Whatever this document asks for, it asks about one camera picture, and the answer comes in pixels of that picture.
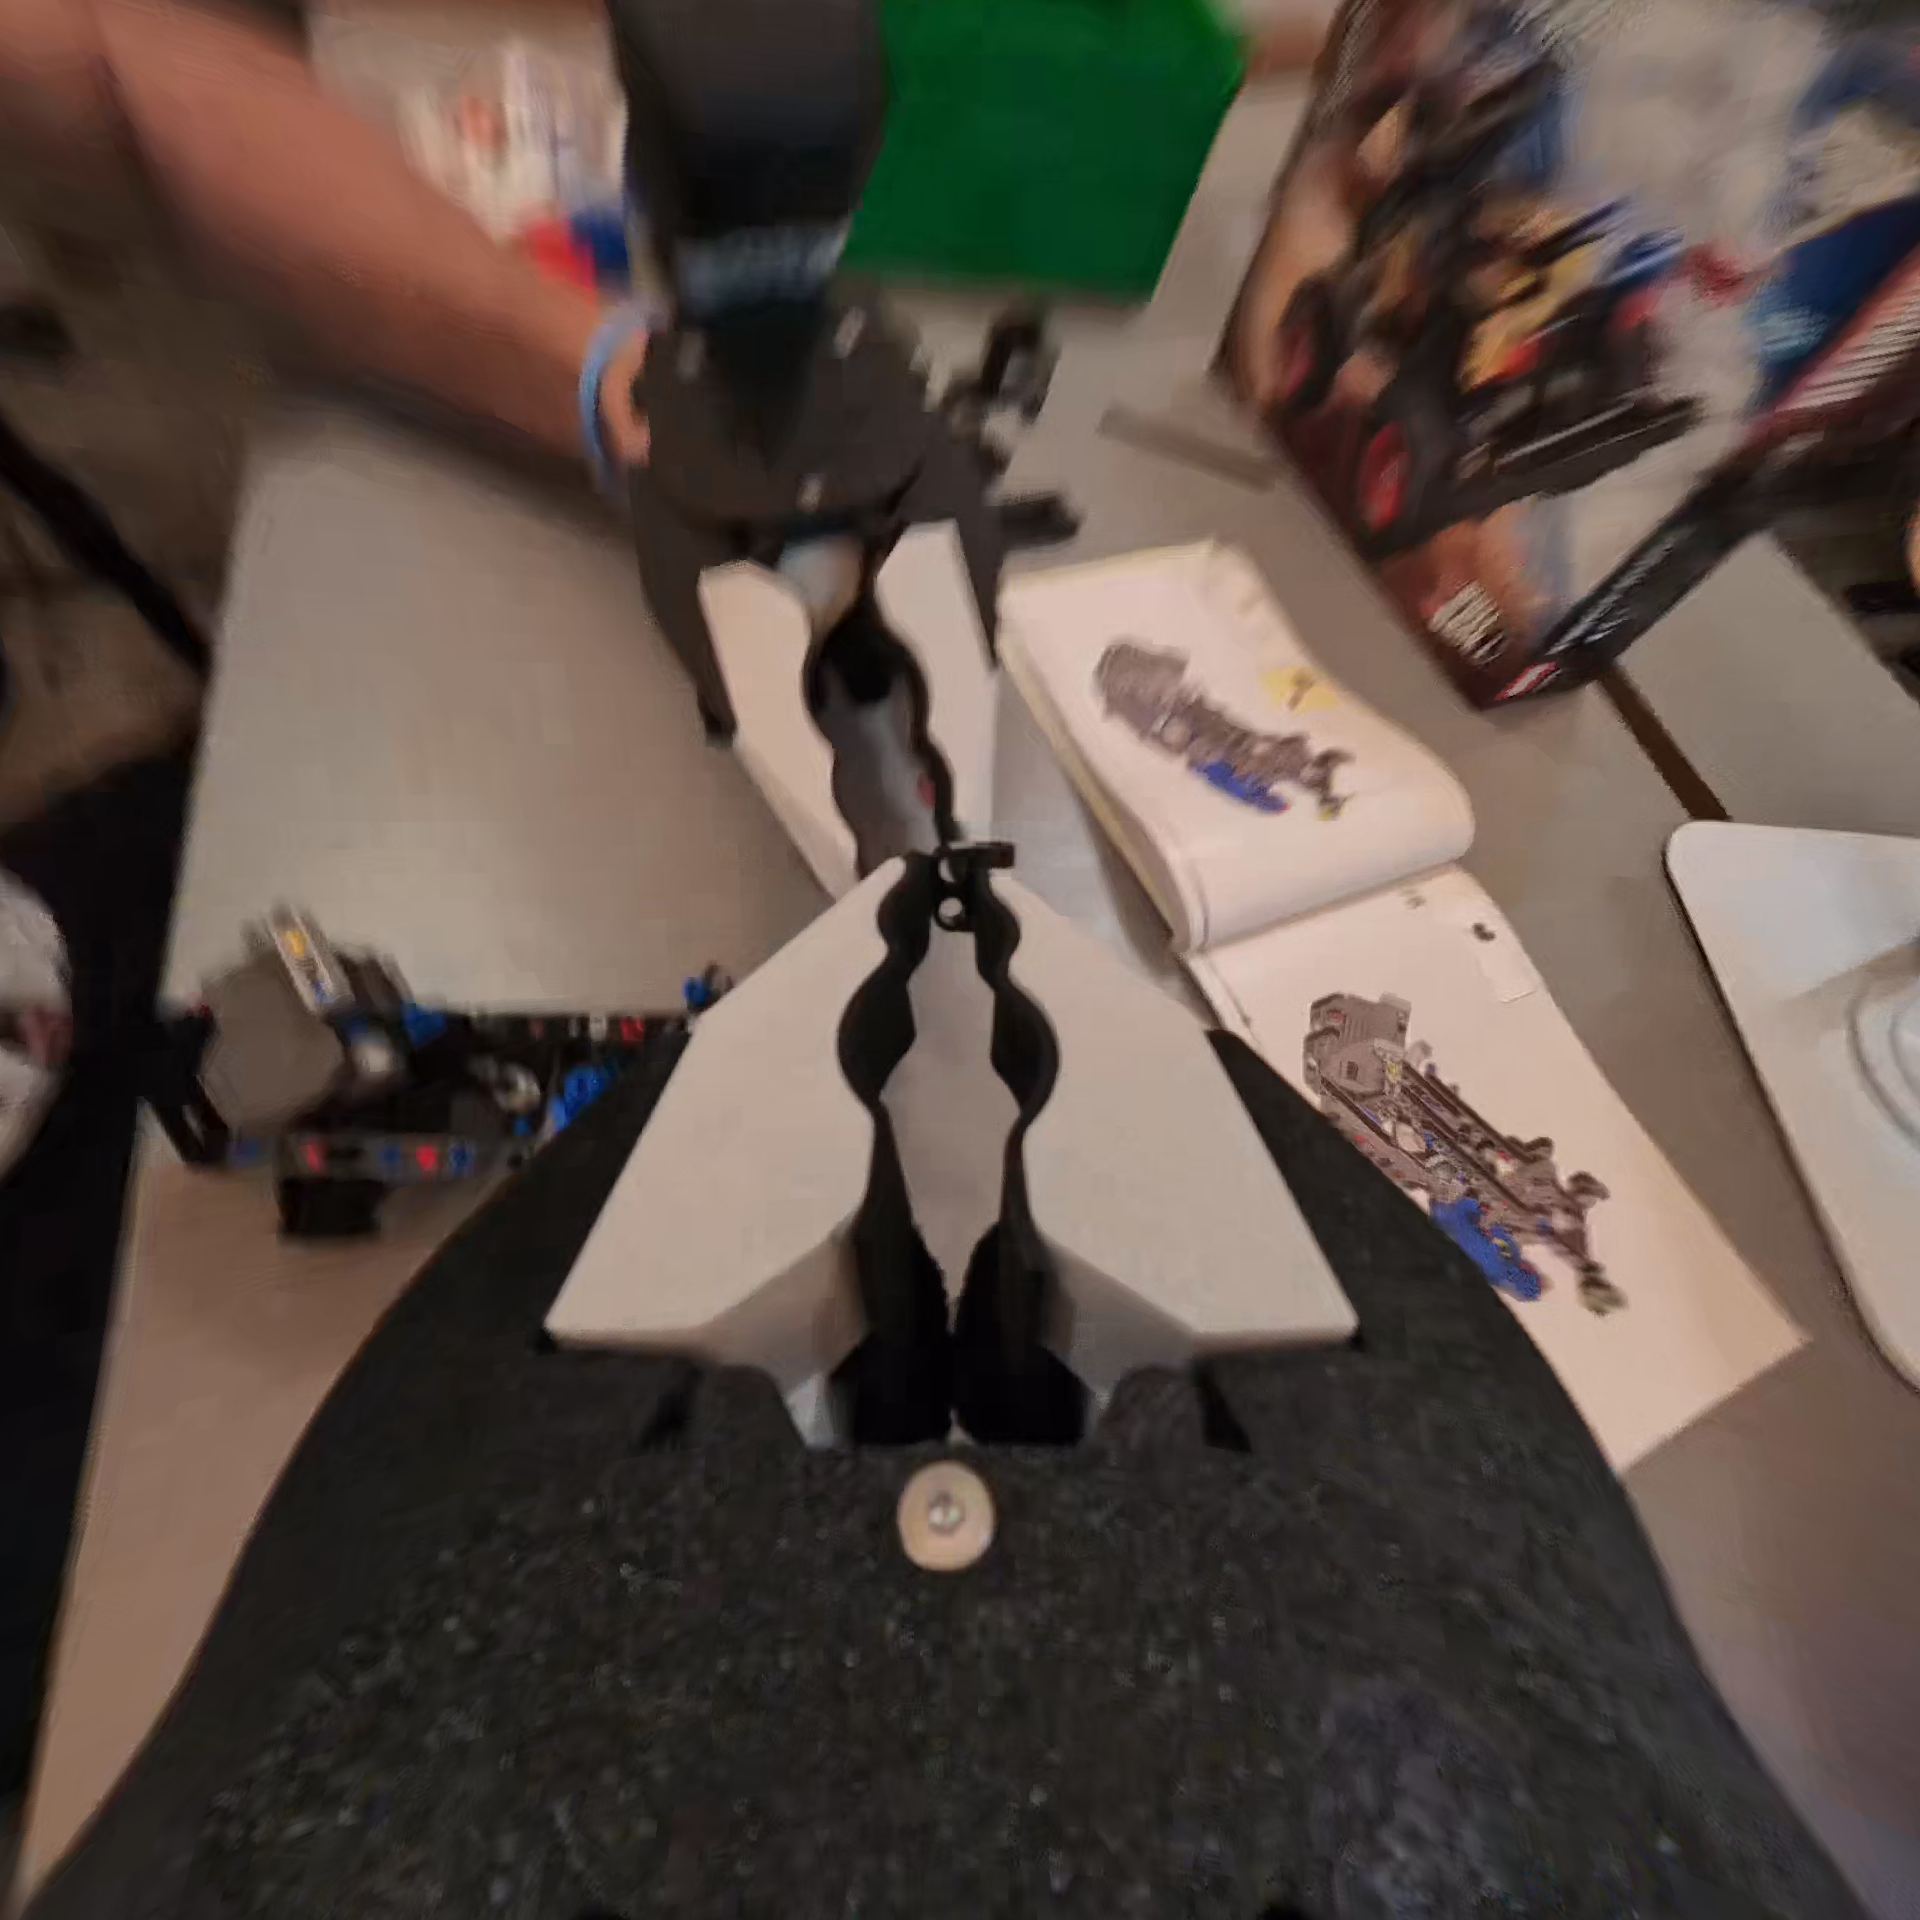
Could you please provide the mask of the person's white shirt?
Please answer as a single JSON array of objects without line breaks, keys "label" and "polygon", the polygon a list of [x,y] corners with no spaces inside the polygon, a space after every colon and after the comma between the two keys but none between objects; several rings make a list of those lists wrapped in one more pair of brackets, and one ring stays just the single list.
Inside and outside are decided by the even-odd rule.
[{"label": "person's white shirt", "polygon": [[67,943],[47,903],[2,869],[2,1173],[41,1135],[73,1044]]}]

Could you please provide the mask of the partly built black lego model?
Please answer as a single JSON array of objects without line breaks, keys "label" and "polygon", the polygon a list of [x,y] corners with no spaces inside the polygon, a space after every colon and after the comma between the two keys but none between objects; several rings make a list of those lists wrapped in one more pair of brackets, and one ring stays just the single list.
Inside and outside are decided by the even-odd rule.
[{"label": "partly built black lego model", "polygon": [[269,1173],[281,1235],[372,1235],[393,1195],[516,1173],[732,993],[676,1010],[471,1008],[269,910],[243,957],[152,1029],[144,1103],[185,1163]]}]

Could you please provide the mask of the small black lego connector piece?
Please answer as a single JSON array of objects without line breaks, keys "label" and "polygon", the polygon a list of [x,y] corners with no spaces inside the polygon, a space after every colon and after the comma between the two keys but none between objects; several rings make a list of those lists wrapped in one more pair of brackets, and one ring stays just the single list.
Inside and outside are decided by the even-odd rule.
[{"label": "small black lego connector piece", "polygon": [[1009,869],[1015,848],[1007,841],[949,843],[933,856],[933,922],[951,934],[974,934],[999,906],[995,873]]}]

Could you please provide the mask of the dark printed lego box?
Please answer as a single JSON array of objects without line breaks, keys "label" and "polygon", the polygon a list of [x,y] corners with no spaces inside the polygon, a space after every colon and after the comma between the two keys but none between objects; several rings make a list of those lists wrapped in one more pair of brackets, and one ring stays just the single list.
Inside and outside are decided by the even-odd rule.
[{"label": "dark printed lego box", "polygon": [[1491,709],[1916,441],[1916,247],[1916,4],[1341,4],[1217,366]]}]

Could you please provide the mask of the pile of black lego pieces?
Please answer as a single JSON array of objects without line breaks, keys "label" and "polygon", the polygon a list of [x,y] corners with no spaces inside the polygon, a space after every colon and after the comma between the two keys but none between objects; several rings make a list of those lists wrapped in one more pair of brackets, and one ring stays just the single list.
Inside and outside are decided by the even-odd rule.
[{"label": "pile of black lego pieces", "polygon": [[974,366],[949,375],[936,406],[949,433],[966,452],[1014,552],[1065,547],[1083,525],[1066,492],[1006,490],[1014,445],[1001,434],[999,422],[1023,431],[1043,418],[1059,360],[1048,308],[1007,306],[988,325]]}]

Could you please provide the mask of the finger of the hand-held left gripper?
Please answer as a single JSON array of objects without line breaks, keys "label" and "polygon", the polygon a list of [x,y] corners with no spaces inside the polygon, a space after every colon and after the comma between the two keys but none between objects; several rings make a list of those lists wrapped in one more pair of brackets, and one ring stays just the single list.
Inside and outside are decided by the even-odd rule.
[{"label": "finger of the hand-held left gripper", "polygon": [[995,825],[999,667],[958,525],[910,525],[857,552],[855,871]]},{"label": "finger of the hand-held left gripper", "polygon": [[823,660],[861,588],[861,559],[736,561],[699,582],[733,758],[832,898],[867,876],[893,823],[880,744],[888,709],[861,717]]}]

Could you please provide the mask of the blue wristband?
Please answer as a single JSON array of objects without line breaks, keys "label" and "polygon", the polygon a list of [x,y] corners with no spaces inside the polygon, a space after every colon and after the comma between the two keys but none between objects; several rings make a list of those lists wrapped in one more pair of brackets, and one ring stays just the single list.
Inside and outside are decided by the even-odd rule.
[{"label": "blue wristband", "polygon": [[580,366],[580,443],[596,485],[610,496],[624,496],[628,473],[651,458],[653,429],[639,382],[656,318],[656,310],[644,299],[606,306]]}]

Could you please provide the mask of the white tray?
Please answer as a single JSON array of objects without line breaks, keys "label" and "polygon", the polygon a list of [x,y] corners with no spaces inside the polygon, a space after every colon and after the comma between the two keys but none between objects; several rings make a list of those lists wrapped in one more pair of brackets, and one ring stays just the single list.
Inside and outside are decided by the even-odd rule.
[{"label": "white tray", "polygon": [[1726,821],[1667,879],[1853,1305],[1919,1385],[1919,841]]}]

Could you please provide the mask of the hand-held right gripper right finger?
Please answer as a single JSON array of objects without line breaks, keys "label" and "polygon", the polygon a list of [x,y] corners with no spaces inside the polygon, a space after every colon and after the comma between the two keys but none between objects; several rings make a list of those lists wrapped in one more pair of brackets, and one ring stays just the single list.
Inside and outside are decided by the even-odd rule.
[{"label": "hand-held right gripper right finger", "polygon": [[1074,1445],[1142,1369],[1346,1344],[1357,1306],[1209,1031],[1011,869],[972,940],[1015,1103],[952,1326],[955,1416]]}]

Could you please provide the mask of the green container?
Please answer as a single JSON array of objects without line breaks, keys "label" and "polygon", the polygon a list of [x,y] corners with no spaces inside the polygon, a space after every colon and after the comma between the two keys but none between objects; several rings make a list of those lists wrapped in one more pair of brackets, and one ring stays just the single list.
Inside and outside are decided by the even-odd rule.
[{"label": "green container", "polygon": [[1208,1],[884,1],[864,276],[1147,299],[1242,81]]}]

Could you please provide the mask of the person's left forearm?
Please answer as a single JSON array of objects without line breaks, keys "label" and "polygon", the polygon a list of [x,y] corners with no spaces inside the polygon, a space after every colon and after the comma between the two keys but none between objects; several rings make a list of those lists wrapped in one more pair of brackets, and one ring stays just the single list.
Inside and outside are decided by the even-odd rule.
[{"label": "person's left forearm", "polygon": [[334,368],[585,460],[606,306],[415,174],[259,13],[4,4],[2,98],[4,211],[155,241]]}]

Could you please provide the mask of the white lego instruction booklet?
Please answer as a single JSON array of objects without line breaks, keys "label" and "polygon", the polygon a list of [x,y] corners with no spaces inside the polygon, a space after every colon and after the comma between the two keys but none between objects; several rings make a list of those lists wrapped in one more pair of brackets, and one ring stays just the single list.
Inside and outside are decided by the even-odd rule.
[{"label": "white lego instruction booklet", "polygon": [[999,653],[1221,1028],[1452,1241],[1616,1468],[1807,1344],[1465,871],[1465,787],[1242,552],[1020,574]]}]

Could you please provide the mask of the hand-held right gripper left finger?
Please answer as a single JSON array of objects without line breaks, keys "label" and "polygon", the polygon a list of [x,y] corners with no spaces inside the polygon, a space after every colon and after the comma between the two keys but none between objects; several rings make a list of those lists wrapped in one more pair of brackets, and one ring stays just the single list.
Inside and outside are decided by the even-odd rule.
[{"label": "hand-held right gripper left finger", "polygon": [[695,1023],[547,1311],[557,1346],[818,1387],[853,1445],[949,1438],[946,1277],[882,1097],[940,897],[931,856],[884,862]]}]

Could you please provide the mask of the white plastic bag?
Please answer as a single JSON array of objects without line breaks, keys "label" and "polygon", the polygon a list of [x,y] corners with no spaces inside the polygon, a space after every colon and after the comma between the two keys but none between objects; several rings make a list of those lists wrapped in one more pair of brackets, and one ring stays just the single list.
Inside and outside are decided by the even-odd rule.
[{"label": "white plastic bag", "polygon": [[625,103],[602,4],[306,4],[322,76],[541,274],[632,279]]}]

